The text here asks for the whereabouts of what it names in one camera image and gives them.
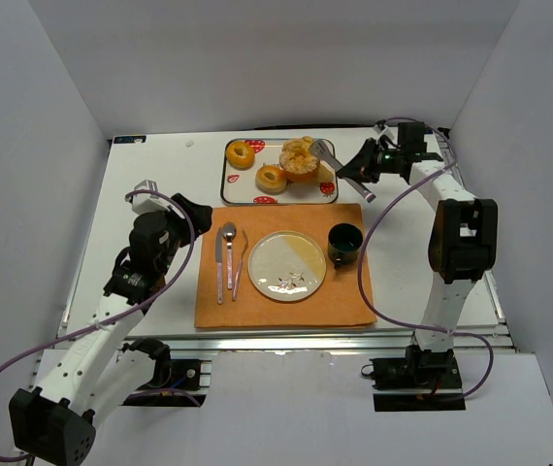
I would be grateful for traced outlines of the pale ring bagel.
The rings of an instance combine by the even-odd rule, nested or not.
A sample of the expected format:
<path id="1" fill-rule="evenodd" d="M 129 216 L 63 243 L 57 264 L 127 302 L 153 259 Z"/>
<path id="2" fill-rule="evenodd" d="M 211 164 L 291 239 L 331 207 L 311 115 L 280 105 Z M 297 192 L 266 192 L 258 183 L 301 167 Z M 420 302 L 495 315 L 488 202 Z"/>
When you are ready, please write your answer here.
<path id="1" fill-rule="evenodd" d="M 279 167 L 266 165 L 256 172 L 255 183 L 264 192 L 280 193 L 287 187 L 287 178 Z"/>

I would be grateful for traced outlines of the tall coconut topped bread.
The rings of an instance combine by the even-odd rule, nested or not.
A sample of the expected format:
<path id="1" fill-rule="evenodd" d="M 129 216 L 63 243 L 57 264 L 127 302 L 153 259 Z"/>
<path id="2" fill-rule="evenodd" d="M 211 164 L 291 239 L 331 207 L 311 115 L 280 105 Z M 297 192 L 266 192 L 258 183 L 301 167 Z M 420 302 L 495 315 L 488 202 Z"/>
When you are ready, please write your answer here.
<path id="1" fill-rule="evenodd" d="M 319 159 L 310 152 L 314 140 L 304 136 L 286 141 L 279 155 L 279 166 L 292 183 L 311 182 L 319 171 Z"/>

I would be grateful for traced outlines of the steel serving tongs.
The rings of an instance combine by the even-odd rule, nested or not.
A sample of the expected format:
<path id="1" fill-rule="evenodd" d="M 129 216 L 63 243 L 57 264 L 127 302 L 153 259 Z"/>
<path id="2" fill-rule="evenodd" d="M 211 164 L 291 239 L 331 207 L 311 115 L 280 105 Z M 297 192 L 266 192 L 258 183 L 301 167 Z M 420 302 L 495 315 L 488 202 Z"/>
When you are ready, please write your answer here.
<path id="1" fill-rule="evenodd" d="M 312 155 L 327 163 L 338 179 L 345 180 L 367 203 L 372 203 L 375 195 L 365 186 L 360 173 L 342 165 L 330 152 L 324 140 L 315 140 L 309 147 Z"/>

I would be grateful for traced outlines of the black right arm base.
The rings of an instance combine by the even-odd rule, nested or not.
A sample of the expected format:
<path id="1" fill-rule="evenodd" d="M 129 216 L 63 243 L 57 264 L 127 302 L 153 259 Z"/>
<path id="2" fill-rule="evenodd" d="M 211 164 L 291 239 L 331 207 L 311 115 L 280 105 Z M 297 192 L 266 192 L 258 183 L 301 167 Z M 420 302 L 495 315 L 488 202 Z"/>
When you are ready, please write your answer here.
<path id="1" fill-rule="evenodd" d="M 410 345 L 401 357 L 380 357 L 362 366 L 373 383 L 377 413 L 463 411 L 466 402 L 454 351 Z"/>

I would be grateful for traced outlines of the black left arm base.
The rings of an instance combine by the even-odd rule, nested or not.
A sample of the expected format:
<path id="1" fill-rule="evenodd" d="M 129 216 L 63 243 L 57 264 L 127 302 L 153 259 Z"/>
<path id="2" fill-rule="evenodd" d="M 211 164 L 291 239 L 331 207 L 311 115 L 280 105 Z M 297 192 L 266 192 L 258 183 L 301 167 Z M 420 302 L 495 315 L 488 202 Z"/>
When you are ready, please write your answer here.
<path id="1" fill-rule="evenodd" d="M 144 353 L 154 363 L 151 379 L 129 395 L 123 406 L 200 408 L 205 402 L 206 395 L 199 393 L 200 359 L 174 359 L 168 345 L 150 338 L 126 343 L 120 351 L 122 355 Z"/>

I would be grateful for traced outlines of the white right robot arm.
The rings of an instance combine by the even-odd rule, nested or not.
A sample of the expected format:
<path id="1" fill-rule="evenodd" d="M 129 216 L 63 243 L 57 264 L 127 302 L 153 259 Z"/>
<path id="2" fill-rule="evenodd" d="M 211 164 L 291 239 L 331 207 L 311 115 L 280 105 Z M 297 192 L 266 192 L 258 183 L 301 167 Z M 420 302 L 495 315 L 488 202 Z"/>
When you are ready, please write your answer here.
<path id="1" fill-rule="evenodd" d="M 414 118 L 395 121 L 396 134 L 386 120 L 378 122 L 377 136 L 367 139 L 336 177 L 371 203 L 375 195 L 369 183 L 378 183 L 383 174 L 400 176 L 407 189 L 382 211 L 380 220 L 414 191 L 434 210 L 428 246 L 433 284 L 421 322 L 402 326 L 413 331 L 412 344 L 419 350 L 445 354 L 453 349 L 469 294 L 496 262 L 498 205 L 466 190 L 453 176 L 455 163 L 428 150 L 429 125 Z"/>

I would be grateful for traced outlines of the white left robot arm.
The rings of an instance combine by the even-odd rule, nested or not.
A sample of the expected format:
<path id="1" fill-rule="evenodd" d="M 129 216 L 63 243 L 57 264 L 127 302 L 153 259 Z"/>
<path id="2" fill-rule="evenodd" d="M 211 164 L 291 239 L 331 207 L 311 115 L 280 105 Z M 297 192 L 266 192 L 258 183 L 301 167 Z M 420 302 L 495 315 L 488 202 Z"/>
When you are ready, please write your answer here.
<path id="1" fill-rule="evenodd" d="M 211 229 L 212 208 L 181 194 L 137 189 L 126 197 L 136 215 L 128 244 L 84 333 L 75 333 L 57 365 L 9 403 L 16 446 L 53 465 L 80 465 L 98 428 L 137 388 L 162 383 L 167 345 L 125 339 L 163 292 L 176 253 Z"/>

